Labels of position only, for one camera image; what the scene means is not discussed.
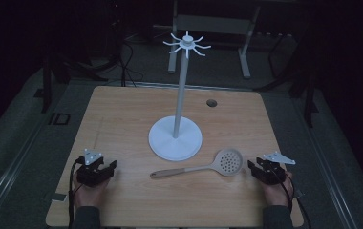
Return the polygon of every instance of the slotted spatula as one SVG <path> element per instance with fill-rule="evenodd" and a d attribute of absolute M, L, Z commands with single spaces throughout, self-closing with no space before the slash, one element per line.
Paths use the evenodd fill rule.
<path fill-rule="evenodd" d="M 170 177 L 173 175 L 206 169 L 215 170 L 223 176 L 233 176 L 241 170 L 243 162 L 244 160 L 242 159 L 242 155 L 239 151 L 235 149 L 223 149 L 217 153 L 214 161 L 209 165 L 192 168 L 160 170 L 152 173 L 151 178 Z"/>

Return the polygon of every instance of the metal frame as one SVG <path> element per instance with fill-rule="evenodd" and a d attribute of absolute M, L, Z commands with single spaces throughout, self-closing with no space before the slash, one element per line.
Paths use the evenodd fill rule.
<path fill-rule="evenodd" d="M 176 35 L 178 30 L 183 31 L 207 31 L 230 34 L 241 34 L 246 36 L 244 45 L 238 50 L 239 59 L 241 61 L 242 74 L 244 78 L 250 78 L 250 70 L 247 64 L 246 52 L 250 43 L 250 39 L 255 29 L 256 21 L 259 16 L 261 7 L 257 6 L 253 12 L 251 20 L 230 19 L 219 17 L 205 17 L 178 14 L 178 0 L 173 1 L 173 26 L 172 32 Z M 169 73 L 176 71 L 177 54 L 171 53 L 169 58 Z"/>

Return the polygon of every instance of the black sleeve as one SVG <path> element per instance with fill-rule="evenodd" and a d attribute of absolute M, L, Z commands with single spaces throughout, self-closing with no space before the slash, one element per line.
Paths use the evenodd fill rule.
<path fill-rule="evenodd" d="M 79 207 L 76 209 L 76 215 L 73 229 L 99 229 L 100 228 L 100 210 L 96 207 Z"/>
<path fill-rule="evenodd" d="M 291 215 L 286 206 L 269 206 L 263 210 L 264 229 L 292 229 Z"/>

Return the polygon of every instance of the human hand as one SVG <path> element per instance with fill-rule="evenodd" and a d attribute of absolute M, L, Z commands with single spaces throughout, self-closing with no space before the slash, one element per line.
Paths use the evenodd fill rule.
<path fill-rule="evenodd" d="M 286 175 L 289 178 L 286 178 L 283 184 L 288 191 L 289 197 L 292 198 L 292 192 L 294 190 L 291 184 L 292 173 L 286 172 Z M 287 194 L 281 184 L 267 185 L 261 182 L 261 185 L 268 205 L 282 205 L 288 207 Z"/>
<path fill-rule="evenodd" d="M 89 187 L 77 181 L 77 172 L 74 174 L 74 204 L 75 208 L 83 206 L 93 206 L 98 208 L 103 200 L 104 191 L 110 182 L 106 179 L 99 183 L 96 187 Z"/>

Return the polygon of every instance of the black cable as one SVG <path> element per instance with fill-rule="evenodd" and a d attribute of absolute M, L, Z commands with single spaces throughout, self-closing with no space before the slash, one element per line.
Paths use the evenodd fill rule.
<path fill-rule="evenodd" d="M 141 81 L 143 79 L 144 75 L 143 75 L 143 73 L 139 73 L 139 72 L 133 71 L 133 70 L 131 70 L 129 68 L 126 68 L 126 74 L 130 78 L 130 80 L 133 82 L 134 87 L 136 87 L 137 85 L 135 84 L 135 79 L 133 79 L 133 77 L 131 76 L 131 74 L 129 72 L 136 73 L 136 74 L 140 75 L 140 78 L 137 79 L 137 81 Z M 109 86 L 109 85 L 111 85 L 113 83 L 116 83 L 118 81 L 121 81 L 121 78 L 120 79 L 111 79 L 108 82 L 106 82 L 105 84 L 103 84 L 103 86 Z"/>
<path fill-rule="evenodd" d="M 142 80 L 144 75 L 142 73 L 138 73 L 136 71 L 133 71 L 131 69 L 128 68 L 128 65 L 134 55 L 134 49 L 129 45 L 127 44 L 126 42 L 123 43 L 124 46 L 128 47 L 129 50 L 130 50 L 130 56 L 128 57 L 126 63 L 124 63 L 124 61 L 122 60 L 122 58 L 119 59 L 119 63 L 121 65 L 121 68 L 122 68 L 122 73 L 121 73 L 121 87 L 126 87 L 126 77 L 128 76 L 128 78 L 131 80 L 131 82 L 133 83 L 134 87 L 136 87 L 137 85 L 135 84 L 135 81 L 133 79 L 133 77 L 131 76 L 131 73 L 137 73 L 141 76 L 141 78 L 139 80 Z"/>
<path fill-rule="evenodd" d="M 291 181 L 291 185 L 292 185 L 292 193 L 295 194 L 295 185 L 294 185 L 294 182 L 292 182 L 292 179 L 291 177 L 289 177 L 288 175 L 286 175 L 287 178 L 289 179 L 289 181 Z M 307 225 L 309 226 L 309 229 L 312 229 L 312 226 L 310 224 L 310 217 L 306 211 L 306 209 L 304 208 L 303 204 L 301 203 L 300 199 L 298 198 L 297 199 L 297 202 L 298 202 L 298 206 L 300 206 L 300 209 L 301 211 L 304 213 L 304 216 L 306 218 L 306 221 L 307 221 Z"/>
<path fill-rule="evenodd" d="M 301 203 L 300 199 L 297 199 L 298 206 L 300 206 L 301 211 L 304 213 L 304 216 L 306 217 L 307 225 L 309 226 L 309 229 L 312 229 L 312 226 L 310 225 L 310 217 L 306 211 L 306 209 L 303 206 L 303 203 Z"/>
<path fill-rule="evenodd" d="M 268 52 L 268 64 L 270 65 L 270 69 L 271 69 L 271 74 L 273 75 L 274 78 L 276 78 L 276 73 L 274 72 L 274 67 L 273 67 L 273 61 L 271 61 L 271 54 L 277 49 L 277 46 L 279 46 L 279 44 L 283 41 L 283 38 L 286 35 L 281 35 L 279 37 L 279 39 L 277 40 L 276 44 L 274 44 L 273 48 L 270 50 L 270 52 Z"/>
<path fill-rule="evenodd" d="M 80 184 L 80 185 L 76 188 L 76 190 L 74 191 L 74 196 L 76 195 L 77 190 L 79 190 L 79 189 L 81 188 L 81 186 L 83 186 L 83 184 Z"/>
<path fill-rule="evenodd" d="M 294 197 L 294 186 L 292 186 L 292 191 L 293 192 L 292 192 L 292 195 L 290 196 L 289 193 L 288 193 L 288 190 L 287 190 L 286 186 L 283 184 L 283 181 L 277 176 L 277 174 L 274 172 L 274 170 L 271 167 L 271 165 L 269 165 L 269 167 L 270 167 L 269 170 L 276 176 L 277 180 L 279 180 L 280 185 L 282 186 L 283 190 L 286 193 L 286 197 L 287 197 L 287 201 L 288 201 L 288 208 L 289 208 L 289 211 L 291 212 L 292 211 L 292 199 Z"/>
<path fill-rule="evenodd" d="M 104 3 L 104 9 L 105 9 L 105 11 L 104 11 L 105 16 L 106 16 L 106 18 L 108 18 L 108 20 L 110 20 L 110 24 L 111 24 L 110 31 L 112 31 L 113 36 L 114 36 L 113 42 L 115 45 L 118 45 L 118 43 L 122 42 L 122 41 L 118 41 L 118 39 L 123 39 L 121 37 L 121 35 L 118 35 L 118 33 L 122 32 L 122 31 L 117 30 L 116 28 L 113 28 L 113 25 L 122 23 L 122 21 L 120 20 L 121 16 L 116 15 L 116 14 L 120 14 L 119 9 L 118 9 L 119 6 L 118 6 L 118 4 L 116 4 L 114 2 L 113 2 L 113 5 L 111 5 L 108 1 L 103 1 L 103 3 Z M 105 35 L 106 35 L 106 42 L 105 42 L 104 52 L 107 52 L 107 42 L 108 42 L 109 33 L 106 31 Z M 120 50 L 121 50 L 121 47 L 116 47 L 116 48 L 119 49 L 119 53 L 116 53 L 116 51 L 115 51 L 115 53 L 113 53 L 109 57 L 108 62 L 101 64 L 99 66 L 95 66 L 95 67 L 85 66 L 85 68 L 88 68 L 94 72 L 101 72 L 101 71 L 114 67 L 120 59 Z"/>
<path fill-rule="evenodd" d="M 79 162 L 79 158 L 75 160 L 74 164 L 72 165 L 72 169 L 71 169 L 71 173 L 69 176 L 69 192 L 68 192 L 68 197 L 69 197 L 69 226 L 68 228 L 72 228 L 72 224 L 74 223 L 74 218 L 75 218 L 75 212 L 74 212 L 74 191 L 72 190 L 72 183 L 74 181 L 74 170 L 75 170 L 75 166 L 76 164 Z"/>

